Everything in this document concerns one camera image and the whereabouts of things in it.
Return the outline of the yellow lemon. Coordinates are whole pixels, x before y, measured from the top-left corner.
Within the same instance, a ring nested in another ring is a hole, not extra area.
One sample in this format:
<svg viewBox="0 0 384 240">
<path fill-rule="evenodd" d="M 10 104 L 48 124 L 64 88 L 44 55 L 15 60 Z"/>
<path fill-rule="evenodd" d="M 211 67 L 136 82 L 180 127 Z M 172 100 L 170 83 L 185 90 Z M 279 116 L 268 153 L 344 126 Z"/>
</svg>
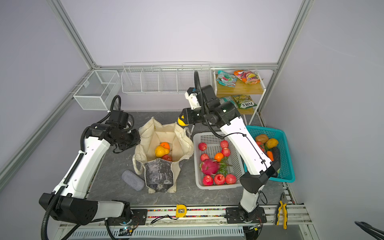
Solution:
<svg viewBox="0 0 384 240">
<path fill-rule="evenodd" d="M 273 149 L 273 148 L 277 147 L 278 144 L 279 144 L 279 141 L 277 139 L 269 139 L 265 143 L 265 148 L 270 150 L 270 149 Z"/>
<path fill-rule="evenodd" d="M 185 127 L 187 126 L 188 124 L 186 124 L 184 121 L 183 121 L 183 118 L 179 117 L 178 118 L 178 125 L 182 126 L 182 127 Z"/>
</svg>

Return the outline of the beige canvas grocery bag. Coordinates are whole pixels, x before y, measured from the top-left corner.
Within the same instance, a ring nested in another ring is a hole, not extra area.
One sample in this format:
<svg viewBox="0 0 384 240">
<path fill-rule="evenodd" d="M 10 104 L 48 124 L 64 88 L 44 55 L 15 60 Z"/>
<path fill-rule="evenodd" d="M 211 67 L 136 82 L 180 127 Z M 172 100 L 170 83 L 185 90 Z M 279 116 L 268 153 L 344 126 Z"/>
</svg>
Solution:
<svg viewBox="0 0 384 240">
<path fill-rule="evenodd" d="M 193 155 L 188 128 L 177 123 L 163 125 L 151 118 L 139 128 L 141 142 L 135 148 L 133 166 L 143 175 L 150 194 L 175 193 L 184 160 Z"/>
</svg>

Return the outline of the orange fruit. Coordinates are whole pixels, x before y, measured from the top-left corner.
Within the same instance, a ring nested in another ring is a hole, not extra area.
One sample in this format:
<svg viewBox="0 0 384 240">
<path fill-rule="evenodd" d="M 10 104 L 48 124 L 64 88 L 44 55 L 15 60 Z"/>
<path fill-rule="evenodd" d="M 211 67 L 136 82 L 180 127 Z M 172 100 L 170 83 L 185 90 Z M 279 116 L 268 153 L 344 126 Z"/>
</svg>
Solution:
<svg viewBox="0 0 384 240">
<path fill-rule="evenodd" d="M 167 143 L 167 142 L 162 142 L 162 143 L 160 143 L 160 146 L 162 146 L 163 148 L 168 149 L 168 150 L 171 149 L 170 144 Z"/>
<path fill-rule="evenodd" d="M 214 160 L 217 161 L 217 162 L 221 162 L 221 160 L 224 158 L 224 154 L 223 153 L 217 153 L 214 157 Z"/>
</svg>

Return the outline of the red apple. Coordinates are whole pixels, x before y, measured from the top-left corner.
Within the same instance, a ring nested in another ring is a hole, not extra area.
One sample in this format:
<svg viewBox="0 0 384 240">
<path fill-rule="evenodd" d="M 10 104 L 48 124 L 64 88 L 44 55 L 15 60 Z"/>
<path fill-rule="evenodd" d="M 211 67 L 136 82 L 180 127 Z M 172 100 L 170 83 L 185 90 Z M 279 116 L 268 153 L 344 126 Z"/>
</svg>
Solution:
<svg viewBox="0 0 384 240">
<path fill-rule="evenodd" d="M 226 177 L 222 174 L 217 174 L 214 177 L 214 182 L 216 185 L 224 185 L 226 183 Z"/>
<path fill-rule="evenodd" d="M 204 186 L 212 186 L 214 184 L 214 179 L 211 176 L 205 175 L 203 178 Z"/>
<path fill-rule="evenodd" d="M 203 151 L 205 151 L 208 148 L 208 146 L 207 146 L 206 143 L 199 143 L 198 144 L 198 148 L 199 148 L 200 151 L 203 152 Z"/>
<path fill-rule="evenodd" d="M 226 141 L 226 140 L 223 140 L 223 141 L 220 142 L 220 146 L 221 146 L 222 149 L 228 148 L 229 147 L 229 142 Z"/>
<path fill-rule="evenodd" d="M 172 157 L 171 157 L 170 155 L 164 155 L 164 156 L 162 157 L 162 159 L 165 160 L 165 161 L 168 161 L 168 162 L 172 162 L 172 161 L 173 161 L 173 160 L 172 160 Z"/>
<path fill-rule="evenodd" d="M 210 159 L 210 157 L 208 156 L 208 154 L 202 154 L 200 159 L 201 159 L 202 162 L 204 162 L 205 160 Z"/>
<path fill-rule="evenodd" d="M 224 155 L 224 157 L 229 157 L 231 155 L 231 150 L 229 148 L 222 148 L 221 153 Z"/>
</svg>

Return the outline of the orange pink snack bag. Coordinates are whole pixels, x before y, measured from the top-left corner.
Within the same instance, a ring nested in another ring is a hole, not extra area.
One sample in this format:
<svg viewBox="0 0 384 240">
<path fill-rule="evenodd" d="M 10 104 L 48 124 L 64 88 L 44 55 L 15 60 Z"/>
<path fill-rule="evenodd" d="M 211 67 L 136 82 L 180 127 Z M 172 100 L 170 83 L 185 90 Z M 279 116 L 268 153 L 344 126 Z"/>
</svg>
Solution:
<svg viewBox="0 0 384 240">
<path fill-rule="evenodd" d="M 249 70 L 234 71 L 234 75 L 243 83 L 248 85 L 255 85 L 260 82 L 258 75 Z"/>
</svg>

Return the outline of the red tomato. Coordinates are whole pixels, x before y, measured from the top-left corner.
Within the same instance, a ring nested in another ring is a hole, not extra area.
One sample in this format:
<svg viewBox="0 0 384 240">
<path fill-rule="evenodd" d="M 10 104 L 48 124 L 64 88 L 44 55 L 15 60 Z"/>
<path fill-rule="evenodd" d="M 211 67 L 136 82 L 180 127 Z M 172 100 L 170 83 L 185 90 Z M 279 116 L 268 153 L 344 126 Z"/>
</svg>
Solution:
<svg viewBox="0 0 384 240">
<path fill-rule="evenodd" d="M 263 142 L 260 142 L 260 141 L 256 141 L 258 147 L 265 153 L 266 152 L 266 149 L 265 149 L 265 145 Z"/>
</svg>

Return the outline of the yellow-brown potato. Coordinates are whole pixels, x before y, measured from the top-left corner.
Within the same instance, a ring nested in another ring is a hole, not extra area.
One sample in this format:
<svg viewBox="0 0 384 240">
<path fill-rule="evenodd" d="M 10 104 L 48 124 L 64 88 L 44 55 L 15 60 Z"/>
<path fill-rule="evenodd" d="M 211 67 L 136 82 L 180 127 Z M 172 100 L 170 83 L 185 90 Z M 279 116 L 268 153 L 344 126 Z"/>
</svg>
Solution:
<svg viewBox="0 0 384 240">
<path fill-rule="evenodd" d="M 255 137 L 256 142 L 260 142 L 262 144 L 265 144 L 268 140 L 269 137 L 266 134 L 261 134 Z"/>
</svg>

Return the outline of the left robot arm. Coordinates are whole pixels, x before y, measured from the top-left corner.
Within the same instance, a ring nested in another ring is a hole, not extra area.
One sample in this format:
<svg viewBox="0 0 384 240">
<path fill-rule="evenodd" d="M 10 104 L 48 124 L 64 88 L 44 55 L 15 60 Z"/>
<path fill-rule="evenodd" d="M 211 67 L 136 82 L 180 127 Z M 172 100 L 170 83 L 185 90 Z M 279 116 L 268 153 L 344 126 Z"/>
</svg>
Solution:
<svg viewBox="0 0 384 240">
<path fill-rule="evenodd" d="M 91 201 L 87 195 L 99 164 L 111 146 L 115 153 L 122 153 L 140 143 L 139 132 L 133 126 L 130 114 L 112 110 L 105 123 L 94 123 L 83 131 L 77 159 L 55 189 L 42 194 L 39 200 L 46 210 L 45 221 L 53 218 L 84 226 L 109 218 L 131 220 L 133 214 L 128 202 Z"/>
</svg>

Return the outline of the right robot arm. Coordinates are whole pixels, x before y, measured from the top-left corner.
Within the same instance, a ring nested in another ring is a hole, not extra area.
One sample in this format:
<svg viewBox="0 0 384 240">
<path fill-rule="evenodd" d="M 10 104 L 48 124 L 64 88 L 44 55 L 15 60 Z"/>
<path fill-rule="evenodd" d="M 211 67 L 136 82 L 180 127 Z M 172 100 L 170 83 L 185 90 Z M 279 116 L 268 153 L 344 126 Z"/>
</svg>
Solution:
<svg viewBox="0 0 384 240">
<path fill-rule="evenodd" d="M 216 137 L 231 141 L 247 166 L 248 171 L 240 177 L 244 190 L 237 219 L 245 223 L 266 222 L 264 209 L 258 205 L 259 193 L 280 169 L 280 162 L 268 158 L 247 130 L 235 105 L 221 103 L 212 86 L 196 84 L 187 90 L 185 97 L 190 107 L 183 109 L 178 123 L 181 126 L 205 123 Z"/>
</svg>

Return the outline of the teal pink snack bag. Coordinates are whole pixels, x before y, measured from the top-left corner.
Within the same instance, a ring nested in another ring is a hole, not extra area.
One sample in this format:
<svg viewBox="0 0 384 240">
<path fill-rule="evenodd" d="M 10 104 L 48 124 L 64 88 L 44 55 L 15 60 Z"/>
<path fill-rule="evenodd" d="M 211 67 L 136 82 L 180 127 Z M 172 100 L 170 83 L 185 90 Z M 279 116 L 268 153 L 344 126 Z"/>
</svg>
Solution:
<svg viewBox="0 0 384 240">
<path fill-rule="evenodd" d="M 218 71 L 217 82 L 224 87 L 235 88 L 237 80 L 238 78 L 233 74 L 221 70 Z"/>
</svg>

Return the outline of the grey fabric glasses case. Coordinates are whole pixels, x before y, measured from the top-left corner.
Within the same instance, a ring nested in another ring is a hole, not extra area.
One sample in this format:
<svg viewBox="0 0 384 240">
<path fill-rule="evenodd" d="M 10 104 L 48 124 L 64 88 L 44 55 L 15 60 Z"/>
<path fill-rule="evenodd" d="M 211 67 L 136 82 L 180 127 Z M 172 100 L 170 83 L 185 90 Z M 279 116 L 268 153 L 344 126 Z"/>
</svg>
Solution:
<svg viewBox="0 0 384 240">
<path fill-rule="evenodd" d="M 130 170 L 124 171 L 121 178 L 128 186 L 138 192 L 146 186 L 145 181 Z"/>
</svg>

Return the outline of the pink dragon fruit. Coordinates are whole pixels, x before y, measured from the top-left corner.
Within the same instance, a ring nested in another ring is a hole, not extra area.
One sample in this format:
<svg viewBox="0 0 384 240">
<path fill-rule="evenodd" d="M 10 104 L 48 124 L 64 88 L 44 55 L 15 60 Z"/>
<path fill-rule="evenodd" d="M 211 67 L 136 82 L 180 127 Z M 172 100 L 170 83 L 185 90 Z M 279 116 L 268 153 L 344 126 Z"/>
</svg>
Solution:
<svg viewBox="0 0 384 240">
<path fill-rule="evenodd" d="M 207 159 L 200 164 L 201 172 L 205 175 L 215 175 L 220 169 L 220 163 Z"/>
</svg>

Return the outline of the white and wood shelf rack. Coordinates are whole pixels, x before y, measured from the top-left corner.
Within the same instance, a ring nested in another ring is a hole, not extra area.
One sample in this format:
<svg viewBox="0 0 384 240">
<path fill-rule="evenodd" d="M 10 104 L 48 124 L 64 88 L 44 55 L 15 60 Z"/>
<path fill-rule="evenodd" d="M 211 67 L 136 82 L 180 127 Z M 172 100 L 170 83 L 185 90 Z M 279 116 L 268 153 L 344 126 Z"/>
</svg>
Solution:
<svg viewBox="0 0 384 240">
<path fill-rule="evenodd" d="M 264 80 L 260 76 L 260 72 L 254 70 L 253 73 L 260 80 L 257 84 L 248 85 L 243 83 L 241 80 L 237 80 L 235 87 L 225 87 L 218 83 L 218 81 L 216 80 L 217 71 L 213 71 L 213 88 L 219 98 L 234 95 L 248 95 L 251 96 L 252 100 L 256 104 L 250 109 L 239 110 L 240 114 L 243 115 L 246 125 L 252 125 L 253 120 L 257 118 L 259 107 L 267 91 L 266 85 L 264 84 Z"/>
</svg>

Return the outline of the yellow lemon in teal basket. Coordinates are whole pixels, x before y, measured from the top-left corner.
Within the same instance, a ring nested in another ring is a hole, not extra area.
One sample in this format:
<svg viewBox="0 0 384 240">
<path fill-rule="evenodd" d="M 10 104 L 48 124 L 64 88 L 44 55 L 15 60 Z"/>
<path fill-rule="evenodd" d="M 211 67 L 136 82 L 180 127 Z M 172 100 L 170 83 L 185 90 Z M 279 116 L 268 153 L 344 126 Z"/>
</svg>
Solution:
<svg viewBox="0 0 384 240">
<path fill-rule="evenodd" d="M 277 139 L 269 139 L 265 143 L 265 148 L 270 150 L 270 149 L 273 149 L 273 148 L 277 147 L 278 144 L 279 144 L 279 141 Z"/>
</svg>

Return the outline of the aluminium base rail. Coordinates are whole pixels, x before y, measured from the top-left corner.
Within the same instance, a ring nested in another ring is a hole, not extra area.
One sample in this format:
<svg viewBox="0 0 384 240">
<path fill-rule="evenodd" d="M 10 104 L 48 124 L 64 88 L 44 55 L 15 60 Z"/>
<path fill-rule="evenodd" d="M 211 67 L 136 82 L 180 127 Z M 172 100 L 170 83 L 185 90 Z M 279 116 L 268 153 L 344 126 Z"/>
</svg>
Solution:
<svg viewBox="0 0 384 240">
<path fill-rule="evenodd" d="M 129 224 L 117 220 L 103 221 L 79 227 L 71 236 L 72 240 L 118 240 L 137 239 L 187 239 L 209 237 L 257 237 L 262 230 L 271 226 L 273 230 L 283 230 L 283 225 L 275 225 L 277 206 L 261 206 L 266 222 L 253 220 L 245 223 L 237 219 L 235 206 L 187 207 L 184 218 L 176 218 L 176 207 L 134 208 L 134 218 Z M 305 240 L 319 237 L 310 216 L 303 205 L 288 205 L 288 226 L 297 226 Z"/>
</svg>

